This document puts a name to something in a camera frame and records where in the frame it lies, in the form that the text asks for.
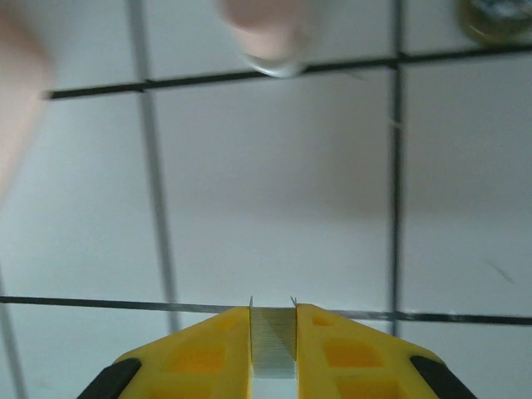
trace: black rubber grip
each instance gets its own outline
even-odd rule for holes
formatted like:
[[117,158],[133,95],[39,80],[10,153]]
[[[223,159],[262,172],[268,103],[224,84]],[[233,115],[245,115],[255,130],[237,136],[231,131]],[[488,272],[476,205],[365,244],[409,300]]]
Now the black rubber grip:
[[141,366],[131,358],[104,368],[77,399],[118,399]]
[[440,399],[478,399],[443,363],[423,356],[410,362]]

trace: white tile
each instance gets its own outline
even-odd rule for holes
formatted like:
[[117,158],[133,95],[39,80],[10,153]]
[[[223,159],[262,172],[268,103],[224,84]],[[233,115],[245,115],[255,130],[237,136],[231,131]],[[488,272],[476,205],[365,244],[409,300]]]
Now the white tile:
[[[313,0],[310,62],[384,57],[392,51],[392,2]],[[145,2],[150,65],[155,78],[250,69],[214,0]]]
[[163,298],[137,95],[54,101],[2,208],[7,294]]
[[185,328],[192,327],[195,324],[204,322],[208,318],[213,318],[217,316],[217,313],[192,313],[192,312],[179,312],[180,318],[180,328],[184,330]]
[[254,378],[253,399],[297,399],[298,381],[294,379]]
[[403,310],[532,314],[530,68],[406,71]]
[[318,22],[310,62],[334,62],[393,53],[391,0],[312,0]]
[[456,0],[407,0],[404,24],[406,51],[441,52],[478,47],[461,30],[457,4]]
[[354,322],[364,324],[365,326],[374,328],[381,333],[389,334],[392,328],[390,322],[384,322],[380,320],[353,320]]
[[3,8],[46,48],[56,89],[135,80],[126,0],[0,0]]
[[401,337],[435,352],[476,397],[530,395],[532,327],[409,322]]
[[[6,305],[0,305],[0,313],[6,311]],[[4,337],[0,329],[0,397],[2,399],[15,399],[15,386],[12,381],[11,370],[7,360],[6,347],[4,345]]]
[[387,71],[159,91],[185,303],[387,308]]
[[152,76],[249,69],[213,0],[144,2]]
[[168,334],[164,312],[10,305],[29,397],[77,397],[119,356]]

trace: black grout line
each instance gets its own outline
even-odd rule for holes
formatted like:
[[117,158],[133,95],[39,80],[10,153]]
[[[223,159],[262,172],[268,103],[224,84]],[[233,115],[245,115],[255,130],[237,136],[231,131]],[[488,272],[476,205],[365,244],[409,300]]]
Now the black grout line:
[[175,79],[146,80],[146,90],[164,89],[170,87],[198,86],[210,83],[225,83],[228,81],[247,81],[250,79],[273,79],[257,71],[236,71],[216,75],[198,75],[177,77]]
[[[514,47],[494,47],[461,50],[457,52],[428,52],[409,55],[400,52],[397,57],[383,57],[362,60],[351,60],[347,62],[333,62],[312,64],[305,71],[304,75],[324,72],[343,71],[346,69],[361,69],[372,67],[390,67],[399,63],[402,65],[432,64],[445,61],[460,61],[475,58],[497,58],[500,56],[511,56],[519,54],[532,54],[532,45]],[[173,79],[150,80],[143,79],[140,82],[123,85],[82,87],[77,89],[53,91],[49,94],[50,100],[62,100],[68,98],[100,96],[105,94],[143,92],[153,89],[195,86],[205,84],[217,84],[228,81],[246,81],[249,79],[272,79],[256,71],[235,71],[223,74],[186,76]]]
[[391,245],[391,281],[390,281],[390,307],[392,310],[392,335],[397,336],[397,313],[399,310],[400,285],[401,285],[401,179],[402,179],[402,124],[403,124],[403,75],[402,66],[398,61],[402,52],[402,0],[394,2],[394,52],[397,61],[392,66],[392,240]]
[[428,52],[412,55],[401,52],[399,54],[399,58],[401,63],[419,64],[438,63],[445,61],[462,61],[471,58],[497,58],[499,56],[512,56],[519,54],[532,54],[532,44],[504,47],[480,47],[457,52]]
[[105,299],[36,298],[0,296],[0,303],[23,305],[68,306],[75,308],[155,310],[162,312],[221,313],[233,308],[223,305],[201,305],[188,303],[110,301]]
[[[150,66],[148,65],[147,44],[145,42],[143,7],[144,3],[142,1],[129,0],[128,2],[137,74],[140,79],[145,80],[150,75]],[[157,243],[159,246],[160,278],[166,302],[175,303],[177,302],[177,293],[175,288],[174,265],[170,249],[170,232],[165,202],[165,188],[161,171],[160,147],[157,129],[155,127],[153,99],[151,93],[148,91],[140,95],[140,110],[142,123],[144,124],[150,192],[154,208]],[[168,312],[167,314],[170,332],[178,331],[180,329],[180,323],[177,313]]]
[[398,313],[403,322],[436,322],[462,324],[493,324],[506,326],[532,326],[532,317],[497,316],[480,314],[447,314],[447,313]]
[[[194,303],[132,302],[100,299],[0,296],[0,304],[9,303],[21,305],[66,306],[74,308],[122,310],[153,310],[161,312],[185,313],[222,313],[234,307],[229,305],[203,305]],[[345,318],[358,320],[392,321],[394,318],[394,313],[392,312],[368,312],[363,310],[330,310],[330,312],[337,313]],[[395,313],[395,317],[397,317],[397,320],[401,322],[532,326],[532,316],[397,312]]]
[[49,95],[50,100],[62,100],[67,98],[101,96],[104,94],[139,92],[144,90],[144,83],[128,83],[125,85],[95,86],[81,89],[53,91]]
[[[0,298],[5,294],[2,276],[0,275]],[[22,364],[18,354],[17,339],[13,330],[11,318],[9,317],[9,309],[7,305],[0,303],[0,339],[3,339],[3,344],[6,351],[7,364],[11,372],[11,379],[15,388],[17,399],[27,399],[27,389],[24,383],[24,375],[22,372]]]

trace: yellow plastic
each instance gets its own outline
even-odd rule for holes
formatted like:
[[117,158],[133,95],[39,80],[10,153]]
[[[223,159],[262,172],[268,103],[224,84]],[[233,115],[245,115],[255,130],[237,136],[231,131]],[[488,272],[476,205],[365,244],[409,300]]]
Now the yellow plastic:
[[298,305],[299,399],[438,399],[411,365],[434,353],[313,305]]
[[[249,308],[233,308],[128,352],[120,399],[251,398]],[[313,305],[297,307],[299,399],[438,399],[411,365],[434,353]]]
[[120,399],[245,399],[249,377],[249,308],[233,308],[125,353],[142,367]]

